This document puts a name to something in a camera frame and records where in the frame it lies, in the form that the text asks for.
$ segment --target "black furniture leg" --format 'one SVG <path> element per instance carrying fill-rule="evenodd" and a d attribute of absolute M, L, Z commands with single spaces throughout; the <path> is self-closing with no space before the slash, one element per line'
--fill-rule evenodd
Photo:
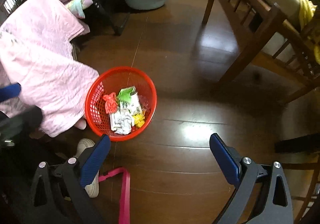
<path fill-rule="evenodd" d="M 283 140 L 275 143 L 276 153 L 299 153 L 320 151 L 320 133 Z"/>
<path fill-rule="evenodd" d="M 130 16 L 130 12 L 127 13 L 124 21 L 122 22 L 121 26 L 118 27 L 117 25 L 115 25 L 112 21 L 112 17 L 111 17 L 111 11 L 110 11 L 110 7 L 106 7 L 103 8 L 103 6 L 101 5 L 101 2 L 96 2 L 95 3 L 95 6 L 96 8 L 98 9 L 98 11 L 107 19 L 107 21 L 111 24 L 111 27 L 113 29 L 113 31 L 115 32 L 115 34 L 117 36 L 121 36 L 123 30 L 124 30 L 124 27 L 125 27 L 125 24 L 127 23 L 128 19 L 129 19 L 129 16 Z"/>

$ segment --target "wooden floor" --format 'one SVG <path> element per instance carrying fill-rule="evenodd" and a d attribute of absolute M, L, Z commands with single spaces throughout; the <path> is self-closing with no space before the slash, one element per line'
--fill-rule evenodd
<path fill-rule="evenodd" d="M 157 10 L 131 14 L 120 37 L 101 22 L 91 27 L 78 56 L 99 73 L 120 65 L 139 68 L 157 89 L 150 126 L 132 140 L 112 143 L 100 170 L 123 166 L 131 173 L 132 224 L 205 224 L 217 217 L 233 187 L 209 149 L 214 132 L 257 163 L 281 161 L 273 144 L 283 134 L 284 108 L 276 100 L 299 86 L 250 65 L 216 90 L 238 45 L 217 1 L 201 28 L 206 2 L 168 0 Z M 84 137 L 98 140 L 88 128 L 71 129 L 51 143 L 72 156 Z M 92 199 L 110 223 L 117 223 L 120 185 L 118 178 L 107 180 Z"/>

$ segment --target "beige sneaker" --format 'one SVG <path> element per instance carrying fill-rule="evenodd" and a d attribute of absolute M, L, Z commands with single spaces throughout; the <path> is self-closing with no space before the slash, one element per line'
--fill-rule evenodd
<path fill-rule="evenodd" d="M 92 140 L 87 139 L 87 138 L 81 139 L 78 143 L 77 153 L 76 153 L 75 157 L 78 158 L 86 148 L 93 147 L 93 146 L 94 146 L 94 142 Z M 85 187 L 85 190 L 90 198 L 95 198 L 99 194 L 98 176 L 99 176 L 99 171 L 98 171 L 96 177 L 94 178 L 93 182 Z"/>

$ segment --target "bed frame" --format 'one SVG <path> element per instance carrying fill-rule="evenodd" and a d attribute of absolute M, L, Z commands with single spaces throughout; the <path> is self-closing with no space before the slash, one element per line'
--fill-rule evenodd
<path fill-rule="evenodd" d="M 214 0 L 208 0 L 202 24 L 207 24 Z M 237 39 L 240 54 L 226 73 L 219 80 L 219 84 L 232 81 L 253 60 L 263 59 L 266 69 L 302 83 L 303 88 L 281 100 L 289 103 L 320 86 L 320 77 L 317 76 L 319 68 L 310 49 L 308 36 L 320 25 L 320 13 L 315 12 L 312 21 L 299 33 L 286 19 L 285 14 L 275 3 L 269 6 L 263 0 L 219 0 Z M 240 17 L 237 12 L 239 6 L 247 7 L 245 14 Z M 279 32 L 286 42 L 271 56 L 260 52 L 271 37 Z M 288 46 L 292 45 L 294 55 L 287 62 L 277 59 L 277 56 Z M 292 68 L 290 64 L 295 61 L 299 66 Z"/>

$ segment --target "black metal bed leg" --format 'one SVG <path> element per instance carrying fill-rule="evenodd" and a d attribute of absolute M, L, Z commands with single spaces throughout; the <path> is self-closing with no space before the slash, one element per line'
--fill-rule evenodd
<path fill-rule="evenodd" d="M 112 17 L 111 17 L 111 11 L 110 11 L 110 8 L 108 8 L 107 10 L 103 8 L 103 6 L 101 5 L 101 2 L 96 2 L 94 4 L 96 6 L 96 8 L 98 9 L 98 11 L 107 19 L 107 21 L 110 23 L 113 31 L 115 32 L 115 34 L 117 36 L 121 36 L 123 30 L 124 30 L 124 27 L 129 19 L 129 16 L 130 16 L 130 12 L 127 13 L 124 21 L 122 22 L 121 26 L 118 27 L 117 25 L 115 25 L 113 23 L 113 20 L 112 20 Z"/>

